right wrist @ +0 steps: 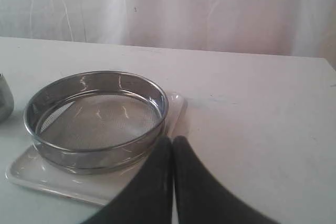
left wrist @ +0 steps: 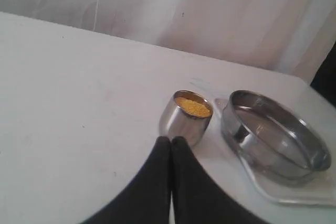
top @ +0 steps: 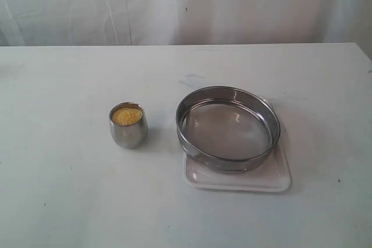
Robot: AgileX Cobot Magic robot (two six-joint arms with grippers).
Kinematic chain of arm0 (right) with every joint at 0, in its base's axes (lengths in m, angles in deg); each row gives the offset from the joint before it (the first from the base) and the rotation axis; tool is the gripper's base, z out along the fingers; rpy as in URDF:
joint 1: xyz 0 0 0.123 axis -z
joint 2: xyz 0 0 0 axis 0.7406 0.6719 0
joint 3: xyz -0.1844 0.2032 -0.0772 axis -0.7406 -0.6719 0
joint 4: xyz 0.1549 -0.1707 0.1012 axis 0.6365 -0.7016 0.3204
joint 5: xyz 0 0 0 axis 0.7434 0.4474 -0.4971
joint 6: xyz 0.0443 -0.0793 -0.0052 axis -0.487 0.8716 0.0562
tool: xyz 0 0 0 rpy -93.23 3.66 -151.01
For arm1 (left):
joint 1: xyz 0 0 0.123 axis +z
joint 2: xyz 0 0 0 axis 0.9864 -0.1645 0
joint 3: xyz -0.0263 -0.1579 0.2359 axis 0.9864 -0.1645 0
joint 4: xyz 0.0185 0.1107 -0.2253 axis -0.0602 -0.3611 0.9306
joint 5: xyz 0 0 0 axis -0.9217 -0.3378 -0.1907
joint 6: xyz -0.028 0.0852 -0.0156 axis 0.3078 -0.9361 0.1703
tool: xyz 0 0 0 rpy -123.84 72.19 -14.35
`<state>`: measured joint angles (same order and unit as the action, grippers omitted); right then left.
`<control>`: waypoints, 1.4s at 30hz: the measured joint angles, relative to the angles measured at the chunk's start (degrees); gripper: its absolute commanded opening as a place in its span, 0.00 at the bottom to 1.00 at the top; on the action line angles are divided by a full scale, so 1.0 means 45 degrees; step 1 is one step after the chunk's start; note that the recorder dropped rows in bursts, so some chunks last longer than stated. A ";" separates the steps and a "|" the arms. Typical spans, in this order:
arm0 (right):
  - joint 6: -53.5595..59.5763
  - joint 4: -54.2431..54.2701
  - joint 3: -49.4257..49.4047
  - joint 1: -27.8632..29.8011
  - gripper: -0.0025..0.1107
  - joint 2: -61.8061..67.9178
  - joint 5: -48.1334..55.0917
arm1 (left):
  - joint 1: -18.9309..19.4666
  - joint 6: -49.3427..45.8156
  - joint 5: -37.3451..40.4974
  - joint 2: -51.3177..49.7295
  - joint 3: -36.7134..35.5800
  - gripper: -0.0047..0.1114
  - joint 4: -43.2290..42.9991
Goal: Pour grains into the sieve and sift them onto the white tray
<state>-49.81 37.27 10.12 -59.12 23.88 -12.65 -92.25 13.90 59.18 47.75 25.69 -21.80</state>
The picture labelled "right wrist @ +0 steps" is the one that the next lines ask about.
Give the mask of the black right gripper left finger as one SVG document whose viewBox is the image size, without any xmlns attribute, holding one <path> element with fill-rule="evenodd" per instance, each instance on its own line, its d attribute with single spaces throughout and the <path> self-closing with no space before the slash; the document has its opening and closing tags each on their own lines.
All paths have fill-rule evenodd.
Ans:
<svg viewBox="0 0 336 224">
<path fill-rule="evenodd" d="M 88 222 L 171 223 L 172 201 L 172 143 L 161 137 L 135 177 Z"/>
</svg>

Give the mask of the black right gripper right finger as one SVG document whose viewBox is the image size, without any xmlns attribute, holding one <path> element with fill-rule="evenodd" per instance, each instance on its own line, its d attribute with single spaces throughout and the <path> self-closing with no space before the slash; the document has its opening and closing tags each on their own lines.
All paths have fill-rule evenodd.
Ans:
<svg viewBox="0 0 336 224">
<path fill-rule="evenodd" d="M 179 223 L 276 223 L 222 186 L 184 136 L 173 140 Z"/>
</svg>

